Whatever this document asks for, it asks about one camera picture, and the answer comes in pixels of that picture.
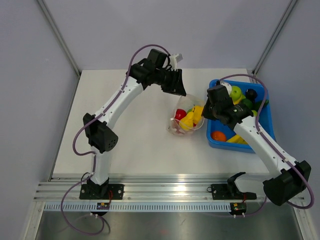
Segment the red apple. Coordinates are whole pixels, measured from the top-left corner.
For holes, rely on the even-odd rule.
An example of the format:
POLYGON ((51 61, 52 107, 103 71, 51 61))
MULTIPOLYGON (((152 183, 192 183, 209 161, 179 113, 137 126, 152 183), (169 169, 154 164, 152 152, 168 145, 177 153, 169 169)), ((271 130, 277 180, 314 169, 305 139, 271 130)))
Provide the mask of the red apple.
POLYGON ((182 120, 187 115, 187 112, 181 108, 178 108, 175 112, 174 119, 177 121, 182 120))

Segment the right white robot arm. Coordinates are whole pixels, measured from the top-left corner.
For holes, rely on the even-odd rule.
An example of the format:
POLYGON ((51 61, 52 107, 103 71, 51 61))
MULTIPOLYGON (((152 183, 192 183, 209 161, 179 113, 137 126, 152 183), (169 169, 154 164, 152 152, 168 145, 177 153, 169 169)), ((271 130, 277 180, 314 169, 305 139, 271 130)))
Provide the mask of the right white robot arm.
POLYGON ((245 104, 233 104, 224 85, 207 89, 202 116, 220 121, 238 134, 268 170, 266 175, 239 172, 230 177, 226 189, 230 197, 239 198, 243 193, 255 193, 265 195, 273 204, 281 206, 303 190, 310 189, 309 163, 305 160, 298 162, 282 149, 245 104))

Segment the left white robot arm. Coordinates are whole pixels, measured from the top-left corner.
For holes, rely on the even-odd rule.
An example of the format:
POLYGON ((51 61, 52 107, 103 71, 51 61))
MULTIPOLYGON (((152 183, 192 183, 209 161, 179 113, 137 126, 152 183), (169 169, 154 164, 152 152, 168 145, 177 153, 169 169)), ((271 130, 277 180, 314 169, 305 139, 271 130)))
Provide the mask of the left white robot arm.
POLYGON ((92 173, 81 190, 83 199, 111 196, 111 150, 119 140, 113 128, 129 104, 151 85, 159 85, 164 93, 186 95, 182 70, 178 68, 182 59, 180 53, 170 55, 151 49, 146 58, 137 63, 130 62, 123 84, 95 114, 84 115, 84 131, 92 154, 92 173))

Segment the clear zip top bag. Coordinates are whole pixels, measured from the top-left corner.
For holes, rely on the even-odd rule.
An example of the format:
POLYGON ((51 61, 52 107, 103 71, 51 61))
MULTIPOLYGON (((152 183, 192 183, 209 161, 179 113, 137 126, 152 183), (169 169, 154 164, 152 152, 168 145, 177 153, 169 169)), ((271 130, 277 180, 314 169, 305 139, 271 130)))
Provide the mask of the clear zip top bag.
POLYGON ((205 102, 191 94, 181 96, 167 123, 167 131, 175 136, 187 136, 204 123, 202 111, 205 102))

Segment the yellow bell pepper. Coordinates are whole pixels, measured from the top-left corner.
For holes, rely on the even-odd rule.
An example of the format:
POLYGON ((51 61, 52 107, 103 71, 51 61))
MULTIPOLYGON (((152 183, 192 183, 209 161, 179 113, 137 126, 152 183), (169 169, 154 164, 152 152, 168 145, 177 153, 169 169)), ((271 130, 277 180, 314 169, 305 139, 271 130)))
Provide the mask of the yellow bell pepper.
POLYGON ((192 108, 192 112, 193 112, 193 125, 196 126, 200 120, 202 119, 202 112, 203 112, 204 107, 200 106, 200 105, 195 105, 192 108))

